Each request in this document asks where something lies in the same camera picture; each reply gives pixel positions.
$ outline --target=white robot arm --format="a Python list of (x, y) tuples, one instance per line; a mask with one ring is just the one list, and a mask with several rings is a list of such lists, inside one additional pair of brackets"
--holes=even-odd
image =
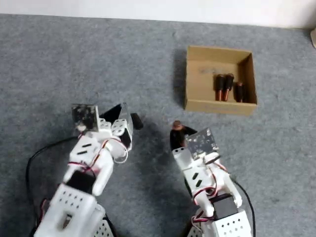
[(132, 148), (133, 123), (126, 104), (99, 116), (97, 106), (73, 105), (82, 133), (70, 152), (68, 170), (35, 237), (115, 237), (105, 209), (97, 203), (114, 162), (124, 163)]
[(186, 237), (251, 237), (242, 199), (220, 163), (209, 128), (196, 132), (175, 121), (170, 133), (172, 154), (184, 174), (193, 202), (199, 206)]

